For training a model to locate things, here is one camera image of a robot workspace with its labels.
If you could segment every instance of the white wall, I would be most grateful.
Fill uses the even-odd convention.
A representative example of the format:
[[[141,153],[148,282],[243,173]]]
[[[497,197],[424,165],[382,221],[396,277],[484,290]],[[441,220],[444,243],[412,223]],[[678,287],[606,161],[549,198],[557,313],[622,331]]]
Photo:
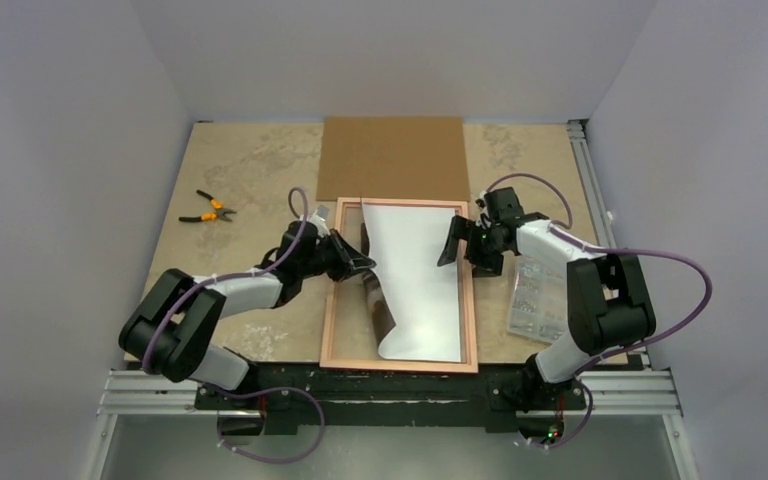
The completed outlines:
[[[653,348],[702,478],[768,478],[768,2],[659,1],[587,131],[621,243],[713,277],[709,310]],[[672,324],[700,282],[646,268]]]
[[[589,117],[655,0],[132,0],[200,119]]]
[[[189,126],[126,0],[0,1],[0,479],[73,479]]]

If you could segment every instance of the transparent organizer box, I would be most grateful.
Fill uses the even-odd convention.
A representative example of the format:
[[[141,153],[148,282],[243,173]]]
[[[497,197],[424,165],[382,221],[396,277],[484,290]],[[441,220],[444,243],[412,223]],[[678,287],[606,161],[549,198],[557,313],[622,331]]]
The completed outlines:
[[[566,272],[556,272],[528,255],[516,257],[508,331],[545,343],[566,333]]]

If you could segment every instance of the yellow and black pliers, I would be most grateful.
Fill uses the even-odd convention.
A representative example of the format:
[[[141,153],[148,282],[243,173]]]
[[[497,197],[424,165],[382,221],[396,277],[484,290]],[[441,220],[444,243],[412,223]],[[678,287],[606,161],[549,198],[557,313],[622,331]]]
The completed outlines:
[[[205,213],[204,215],[200,217],[178,217],[178,221],[181,222],[208,222],[210,220],[224,220],[226,222],[230,222],[231,219],[228,218],[229,213],[237,213],[236,210],[231,210],[230,208],[225,208],[222,206],[222,203],[219,202],[219,200],[213,198],[213,196],[207,192],[196,190],[196,193],[201,195],[202,197],[210,200],[210,205],[213,206],[213,212]]]

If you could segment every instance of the wooden frame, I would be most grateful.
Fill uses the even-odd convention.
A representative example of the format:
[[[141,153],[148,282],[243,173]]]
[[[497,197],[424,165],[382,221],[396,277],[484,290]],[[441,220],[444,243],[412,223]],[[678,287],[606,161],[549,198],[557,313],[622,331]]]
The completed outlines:
[[[388,200],[364,198],[364,204],[390,206],[422,206],[453,208],[464,217],[468,217],[467,202],[451,202],[438,200]],[[360,208],[360,198],[338,198],[334,228],[343,233],[346,210]],[[358,370],[405,370],[413,372],[443,372],[443,373],[477,373],[478,372],[478,340],[475,329],[475,308],[473,304],[472,271],[469,263],[464,260],[465,245],[461,242],[458,247],[458,287],[461,303],[461,358],[462,362],[429,362],[406,360],[364,360],[351,358],[334,358],[334,333],[337,322],[337,285],[331,283],[325,299],[325,324],[322,332],[322,352],[319,365],[322,368],[346,368]]]

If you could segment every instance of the white paper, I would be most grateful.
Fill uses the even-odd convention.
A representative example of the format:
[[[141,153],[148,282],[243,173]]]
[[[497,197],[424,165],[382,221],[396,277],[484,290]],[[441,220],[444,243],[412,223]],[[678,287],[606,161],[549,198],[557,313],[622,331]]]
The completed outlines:
[[[373,272],[396,327],[378,345],[388,360],[461,361],[456,263],[437,266],[454,208],[363,205]]]

